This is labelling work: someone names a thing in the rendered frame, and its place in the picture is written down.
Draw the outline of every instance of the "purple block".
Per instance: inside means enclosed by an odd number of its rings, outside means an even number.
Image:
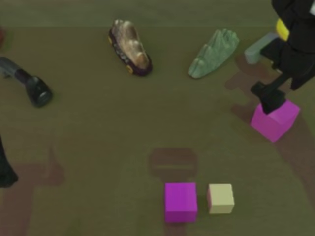
[[[165,221],[167,223],[195,222],[197,212],[195,183],[165,184]]]
[[[266,115],[259,104],[252,117],[251,126],[271,142],[275,142],[292,127],[299,112],[297,105],[286,101],[280,108]]]

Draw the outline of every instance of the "yellow ball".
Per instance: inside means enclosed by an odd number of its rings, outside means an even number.
[[[287,29],[285,24],[281,19],[278,19],[276,24],[276,32],[279,35],[279,38],[283,41],[287,41],[290,35],[290,31]]]

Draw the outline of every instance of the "beige cube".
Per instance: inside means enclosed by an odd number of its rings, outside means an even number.
[[[230,214],[234,208],[231,184],[209,184],[207,192],[210,214]]]

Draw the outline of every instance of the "black tool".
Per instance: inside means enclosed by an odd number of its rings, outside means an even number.
[[[0,136],[0,188],[9,188],[19,180],[10,163],[8,162],[2,139]]]
[[[25,86],[26,93],[35,107],[43,107],[52,100],[53,93],[41,78],[30,75],[10,59],[0,57],[0,71],[4,77],[13,77]]]

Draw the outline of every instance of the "cube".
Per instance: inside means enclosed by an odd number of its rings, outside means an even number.
[[[207,200],[210,214],[230,214],[235,205],[232,185],[209,184]]]
[[[192,223],[196,221],[197,212],[195,183],[165,184],[166,223]]]
[[[251,126],[271,142],[277,141],[294,124],[300,108],[286,101],[280,108],[266,115],[259,104],[252,117]]]

